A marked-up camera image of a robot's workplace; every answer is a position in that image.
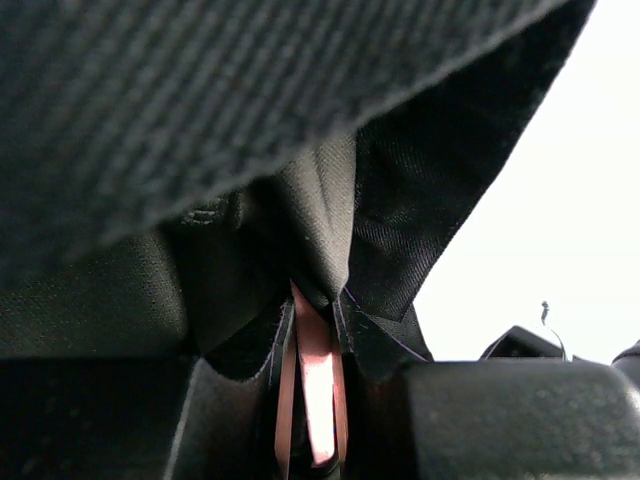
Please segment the black garment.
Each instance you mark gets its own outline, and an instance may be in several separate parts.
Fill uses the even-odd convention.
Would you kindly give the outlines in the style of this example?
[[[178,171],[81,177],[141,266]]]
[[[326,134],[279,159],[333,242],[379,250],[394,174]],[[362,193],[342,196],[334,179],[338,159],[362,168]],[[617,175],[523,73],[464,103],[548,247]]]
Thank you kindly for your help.
[[[5,1],[1,356],[264,363],[296,283],[345,351],[415,298],[590,1]]]

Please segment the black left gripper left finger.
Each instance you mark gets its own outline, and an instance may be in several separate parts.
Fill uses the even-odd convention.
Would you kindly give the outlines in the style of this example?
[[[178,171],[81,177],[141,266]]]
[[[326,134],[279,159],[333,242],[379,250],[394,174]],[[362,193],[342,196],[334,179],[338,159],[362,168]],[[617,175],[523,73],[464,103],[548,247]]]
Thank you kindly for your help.
[[[1,365],[5,479],[270,479],[279,360],[274,302],[206,357]]]

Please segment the pink hanger with black garment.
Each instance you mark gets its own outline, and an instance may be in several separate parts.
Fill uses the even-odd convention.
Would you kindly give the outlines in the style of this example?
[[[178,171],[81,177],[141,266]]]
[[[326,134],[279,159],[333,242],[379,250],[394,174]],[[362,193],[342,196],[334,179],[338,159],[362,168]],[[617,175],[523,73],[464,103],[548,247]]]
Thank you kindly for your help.
[[[294,316],[284,344],[274,432],[278,477],[290,479],[295,387],[306,414],[312,472],[346,464],[348,412],[342,352],[335,328],[293,285]]]

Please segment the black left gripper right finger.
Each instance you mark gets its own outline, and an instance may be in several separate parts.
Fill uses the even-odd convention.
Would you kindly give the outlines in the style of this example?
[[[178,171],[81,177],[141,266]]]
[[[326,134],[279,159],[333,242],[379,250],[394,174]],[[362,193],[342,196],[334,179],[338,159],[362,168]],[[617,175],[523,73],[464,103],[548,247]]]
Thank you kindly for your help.
[[[429,362],[348,295],[348,479],[635,479],[639,391],[591,362]]]

